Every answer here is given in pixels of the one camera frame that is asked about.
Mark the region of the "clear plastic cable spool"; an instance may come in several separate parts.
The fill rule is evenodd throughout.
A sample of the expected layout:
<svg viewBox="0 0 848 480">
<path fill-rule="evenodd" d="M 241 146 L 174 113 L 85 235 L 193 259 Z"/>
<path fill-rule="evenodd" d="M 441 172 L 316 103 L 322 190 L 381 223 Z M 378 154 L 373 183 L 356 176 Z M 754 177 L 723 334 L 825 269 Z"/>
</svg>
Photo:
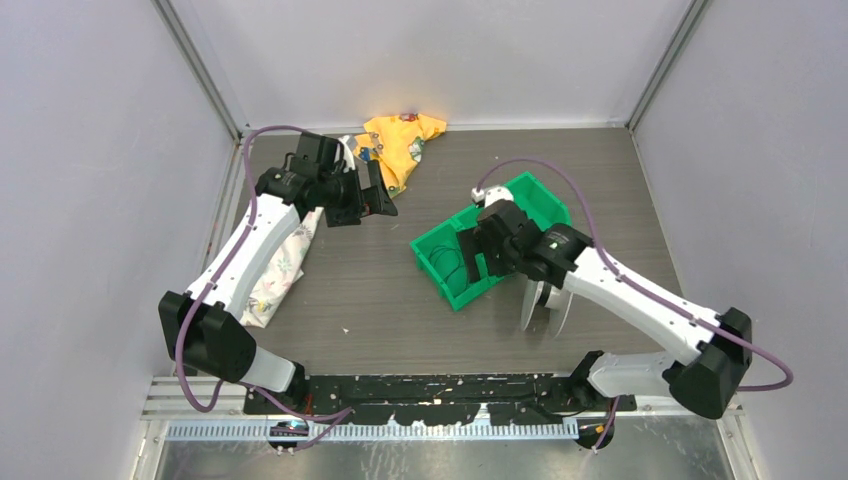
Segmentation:
<svg viewBox="0 0 848 480">
<path fill-rule="evenodd" d="M 528 280 L 522 299 L 520 330 L 528 328 L 535 310 L 543 309 L 548 312 L 547 333 L 556 338 L 565 326 L 572 302 L 572 292 L 560 290 L 546 282 Z"/>
</svg>

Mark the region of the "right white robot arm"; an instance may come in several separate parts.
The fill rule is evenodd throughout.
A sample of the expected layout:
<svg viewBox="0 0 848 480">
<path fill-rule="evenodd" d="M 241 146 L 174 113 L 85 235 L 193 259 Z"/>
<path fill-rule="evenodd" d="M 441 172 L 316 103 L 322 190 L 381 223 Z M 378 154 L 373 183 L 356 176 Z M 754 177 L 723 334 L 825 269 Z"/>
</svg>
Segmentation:
<svg viewBox="0 0 848 480">
<path fill-rule="evenodd" d="M 696 307 L 615 261 L 579 230 L 563 223 L 541 229 L 513 201 L 483 208 L 457 239 L 470 281 L 481 278 L 479 259 L 493 275 L 527 277 L 523 317 L 543 305 L 563 325 L 566 310 L 557 303 L 577 295 L 661 346 L 649 354 L 587 354 L 570 385 L 572 400 L 584 410 L 620 395 L 668 396 L 694 414 L 719 419 L 752 363 L 746 313 Z"/>
</svg>

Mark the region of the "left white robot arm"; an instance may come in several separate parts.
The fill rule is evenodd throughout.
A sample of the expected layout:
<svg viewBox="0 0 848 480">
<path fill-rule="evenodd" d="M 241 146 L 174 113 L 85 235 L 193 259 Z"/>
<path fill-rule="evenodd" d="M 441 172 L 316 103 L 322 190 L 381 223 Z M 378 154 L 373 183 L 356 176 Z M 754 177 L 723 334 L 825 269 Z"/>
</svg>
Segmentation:
<svg viewBox="0 0 848 480">
<path fill-rule="evenodd" d="M 300 131 L 282 165 L 258 177 L 223 250 L 185 290 L 167 291 L 159 301 L 166 348 L 179 372 L 191 368 L 262 388 L 284 414 L 305 405 L 303 367 L 259 347 L 240 319 L 274 252 L 317 208 L 329 227 L 398 213 L 377 161 L 355 155 L 341 138 Z"/>
</svg>

